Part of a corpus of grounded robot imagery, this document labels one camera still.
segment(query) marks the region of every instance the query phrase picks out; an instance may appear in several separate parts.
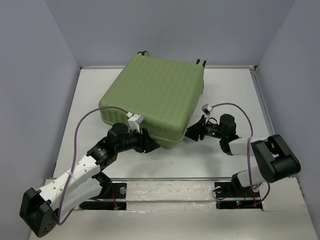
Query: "green plastic box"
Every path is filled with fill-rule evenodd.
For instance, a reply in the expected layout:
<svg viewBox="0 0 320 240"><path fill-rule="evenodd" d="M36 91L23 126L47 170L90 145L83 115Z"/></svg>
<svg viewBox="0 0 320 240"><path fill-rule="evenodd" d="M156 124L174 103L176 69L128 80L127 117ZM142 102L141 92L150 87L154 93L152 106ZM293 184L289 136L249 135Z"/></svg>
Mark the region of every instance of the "green plastic box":
<svg viewBox="0 0 320 240"><path fill-rule="evenodd" d="M191 64L138 54L125 66L99 102L132 114L143 114L140 127L147 128L160 146L173 148L182 141L204 89L202 62ZM117 109L100 111L109 125L128 125Z"/></svg>

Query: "white wall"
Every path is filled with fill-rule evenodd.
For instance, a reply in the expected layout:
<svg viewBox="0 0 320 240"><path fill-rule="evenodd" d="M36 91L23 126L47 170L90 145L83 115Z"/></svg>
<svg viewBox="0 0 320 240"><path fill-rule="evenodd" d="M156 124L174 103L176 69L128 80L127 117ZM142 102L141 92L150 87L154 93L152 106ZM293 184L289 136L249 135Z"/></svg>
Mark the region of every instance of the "white wall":
<svg viewBox="0 0 320 240"><path fill-rule="evenodd" d="M79 67L43 0L0 5L0 239L29 239L23 193L54 169Z"/></svg>
<svg viewBox="0 0 320 240"><path fill-rule="evenodd" d="M275 130L300 160L302 191L320 238L319 13L319 0L296 0L257 72Z"/></svg>
<svg viewBox="0 0 320 240"><path fill-rule="evenodd" d="M258 65L294 0L45 0L81 66L138 51L208 65Z"/></svg>

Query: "black mounting plate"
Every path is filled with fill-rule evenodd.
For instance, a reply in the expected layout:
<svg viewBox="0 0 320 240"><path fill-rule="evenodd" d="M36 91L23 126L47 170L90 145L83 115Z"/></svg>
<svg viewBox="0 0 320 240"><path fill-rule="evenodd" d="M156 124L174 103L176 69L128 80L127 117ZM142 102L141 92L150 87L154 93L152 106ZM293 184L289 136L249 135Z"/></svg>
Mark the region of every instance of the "black mounting plate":
<svg viewBox="0 0 320 240"><path fill-rule="evenodd" d="M125 201L118 201L116 203L118 209L117 211L127 210L127 203ZM113 201L106 202L96 202L96 201L85 201L79 205L82 210L109 210L114 211L115 205Z"/></svg>
<svg viewBox="0 0 320 240"><path fill-rule="evenodd" d="M127 197L127 192L125 192L125 194L120 193L120 189L121 188L125 188L127 189L127 183L126 182L113 182L111 185L111 190L114 190L115 193L115 199L126 199ZM100 194L98 196L93 197L92 199L114 199L112 196L111 191L109 191L109 189L107 192L104 192L103 189L100 192Z"/></svg>
<svg viewBox="0 0 320 240"><path fill-rule="evenodd" d="M262 203L254 206L253 200L245 201L218 201L215 205L216 209L263 209Z"/></svg>
<svg viewBox="0 0 320 240"><path fill-rule="evenodd" d="M214 182L214 189L221 187L222 189L232 189L232 183L230 181L216 181ZM217 199L230 199L230 198L252 198L253 196L249 192L250 187L243 187L238 191L222 191L215 192L215 197ZM259 192L251 191L256 198L260 198Z"/></svg>

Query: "purple cable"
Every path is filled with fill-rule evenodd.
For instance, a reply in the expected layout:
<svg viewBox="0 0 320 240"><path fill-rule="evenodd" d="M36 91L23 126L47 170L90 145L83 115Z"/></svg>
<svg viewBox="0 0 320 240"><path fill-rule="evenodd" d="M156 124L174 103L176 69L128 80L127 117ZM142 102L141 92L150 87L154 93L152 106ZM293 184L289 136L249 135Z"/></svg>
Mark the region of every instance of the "purple cable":
<svg viewBox="0 0 320 240"><path fill-rule="evenodd" d="M109 201L103 201L103 200L99 200L99 199L93 199L93 201L97 202L97 203L101 203L101 204L108 204L110 203Z"/></svg>
<svg viewBox="0 0 320 240"><path fill-rule="evenodd" d="M266 194L264 195L264 197L260 201L256 202L255 204L250 204L250 205L247 205L247 206L244 206L241 208L245 209L245 208L255 207L255 206L261 204L264 200L266 200L266 198L268 197L268 195L270 193L270 188L271 188L270 183L267 182L266 184L268 185L268 190L266 191Z"/></svg>
<svg viewBox="0 0 320 240"><path fill-rule="evenodd" d="M75 170L75 166L76 166L76 158L77 158L77 135L78 135L78 130L79 130L79 127L80 127L80 124L83 122L83 120L89 116L90 114L96 112L96 111L99 111L99 110L102 110L102 109L118 109L118 110L121 110L123 112L125 112L126 114L128 113L128 111L124 110L123 108L121 107L117 107L117 106L103 106L103 107L98 107L96 109L93 109L91 110L90 112L88 112L87 114L85 114L81 119L80 121L78 122L76 128L75 128L75 131L74 131L74 140L73 140L73 160L72 160L72 166L71 166L71 169L70 169L70 172L71 174L74 172ZM65 195L66 195L66 191L67 191L67 187L69 185L69 182L70 182L70 179L71 179L71 175L68 176L68 178L66 179L66 182L65 182L65 185L64 185L64 188L63 188L63 191L62 191L62 194L61 194L61 199L60 199L60 203L59 203L59 210L58 210L58 219L57 219L57 224L60 226L62 224L64 224L64 222L67 220L67 218L70 216L70 214L72 213L72 211L74 210L71 209L69 211L69 213L66 215L66 217L63 219L63 221L60 221L60 217L61 217L61 210L62 210L62 204L63 204L63 201L64 201L64 198L65 198Z"/></svg>
<svg viewBox="0 0 320 240"><path fill-rule="evenodd" d="M213 105L211 107L212 108L216 108L216 107L219 107L219 106L222 106L222 105L231 105L231 106L234 106L234 107L238 108L244 114L244 116L246 117L246 119L247 119L247 121L248 121L248 123L250 125L251 134L250 134L250 137L248 138L248 141L247 141L247 144L246 144L246 160L247 160L247 164L248 164L248 175L249 175L250 188L252 190L256 190L259 187L259 185L258 186L254 186L252 184L252 173L251 173L251 163L250 163L250 142L251 142L251 138L254 135L254 128L252 127L252 123L251 123L248 115L246 114L246 112L240 106L238 106L237 104L234 104L234 103L231 103L231 102L224 102L224 103L219 103L219 104Z"/></svg>

